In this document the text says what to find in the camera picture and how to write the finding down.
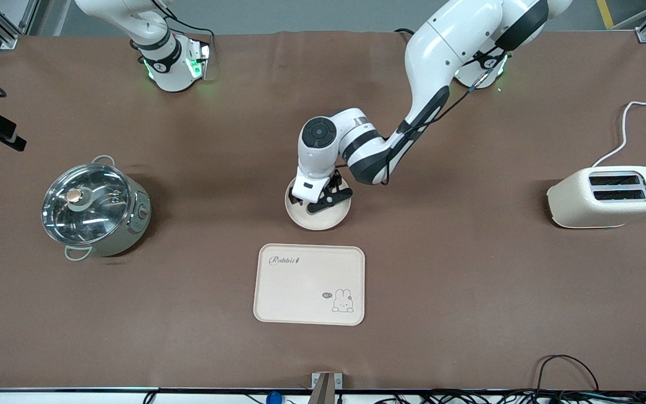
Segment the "glass pot lid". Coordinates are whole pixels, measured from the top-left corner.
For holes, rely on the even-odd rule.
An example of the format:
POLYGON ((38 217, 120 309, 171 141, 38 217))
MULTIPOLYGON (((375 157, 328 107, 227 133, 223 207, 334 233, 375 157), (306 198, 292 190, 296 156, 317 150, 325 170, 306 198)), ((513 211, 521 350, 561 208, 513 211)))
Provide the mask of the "glass pot lid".
POLYGON ((130 184, 123 173, 110 164, 80 164, 47 189, 41 222, 52 240, 88 246, 112 235, 130 204, 130 184))

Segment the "cream rabbit print tray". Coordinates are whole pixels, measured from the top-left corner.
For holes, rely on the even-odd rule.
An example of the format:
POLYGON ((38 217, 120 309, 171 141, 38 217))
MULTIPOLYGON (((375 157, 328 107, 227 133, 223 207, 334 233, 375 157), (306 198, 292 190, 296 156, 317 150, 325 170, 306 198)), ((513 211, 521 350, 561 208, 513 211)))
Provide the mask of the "cream rabbit print tray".
POLYGON ((260 322, 356 327, 366 314, 366 256, 356 246, 262 246, 253 302, 260 322))

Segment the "brown table mat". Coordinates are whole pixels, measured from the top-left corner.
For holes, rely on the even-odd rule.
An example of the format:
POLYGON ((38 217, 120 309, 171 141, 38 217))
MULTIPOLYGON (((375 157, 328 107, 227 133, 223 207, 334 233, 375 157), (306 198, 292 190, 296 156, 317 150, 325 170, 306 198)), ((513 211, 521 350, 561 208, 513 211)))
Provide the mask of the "brown table mat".
MULTIPOLYGON (((541 358, 586 363, 602 389, 646 389, 646 217, 577 231, 545 194, 618 143, 646 102, 630 31, 549 31, 494 88, 432 125, 389 186, 307 232, 285 212, 310 117, 405 117, 405 39, 303 31, 217 38, 218 79, 159 90, 124 38, 20 39, 0 54, 0 387, 284 388, 316 371, 350 388, 529 388, 541 358), (59 176, 107 154, 148 193, 130 249, 83 261, 41 223, 59 176), (356 327, 260 322, 262 246, 356 246, 356 327)), ((646 166, 646 108, 609 164, 646 166)))

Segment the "cream round plate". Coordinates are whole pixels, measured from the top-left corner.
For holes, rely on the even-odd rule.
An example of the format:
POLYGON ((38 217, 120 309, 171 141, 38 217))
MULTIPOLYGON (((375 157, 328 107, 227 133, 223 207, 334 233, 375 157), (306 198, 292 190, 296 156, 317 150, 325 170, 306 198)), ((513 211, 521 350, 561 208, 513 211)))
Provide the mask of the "cream round plate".
POLYGON ((302 228, 312 231, 323 231, 336 227, 343 222, 349 213, 352 199, 346 199, 333 207, 321 210, 316 214, 308 212, 308 202, 303 201, 292 203, 288 196, 285 197, 285 210, 290 219, 302 228))

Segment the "cream two-slot toaster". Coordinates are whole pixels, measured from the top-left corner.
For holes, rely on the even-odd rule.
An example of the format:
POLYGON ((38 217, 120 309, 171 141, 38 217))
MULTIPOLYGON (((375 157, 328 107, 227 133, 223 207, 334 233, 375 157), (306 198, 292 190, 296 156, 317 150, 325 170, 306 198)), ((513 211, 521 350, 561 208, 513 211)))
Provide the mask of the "cream two-slot toaster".
POLYGON ((546 192, 563 228, 617 228, 646 217, 646 166, 580 169, 546 192))

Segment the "steel electric cooking pot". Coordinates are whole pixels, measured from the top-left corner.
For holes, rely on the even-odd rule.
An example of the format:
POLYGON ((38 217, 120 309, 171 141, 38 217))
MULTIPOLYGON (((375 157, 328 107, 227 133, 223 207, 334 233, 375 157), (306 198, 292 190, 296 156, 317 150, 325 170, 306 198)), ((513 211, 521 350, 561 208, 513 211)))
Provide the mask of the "steel electric cooking pot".
MULTIPOLYGON (((107 154, 93 158, 90 163, 110 164, 110 166, 123 173, 116 167, 114 159, 107 154)), ((88 258, 119 255, 136 245, 144 235, 152 214, 149 193, 132 177, 126 176, 126 174, 124 174, 124 177, 128 179, 131 190, 131 204, 124 222, 116 228, 112 235, 106 236, 103 240, 92 245, 70 246, 60 243, 64 246, 65 258, 76 263, 88 258)))

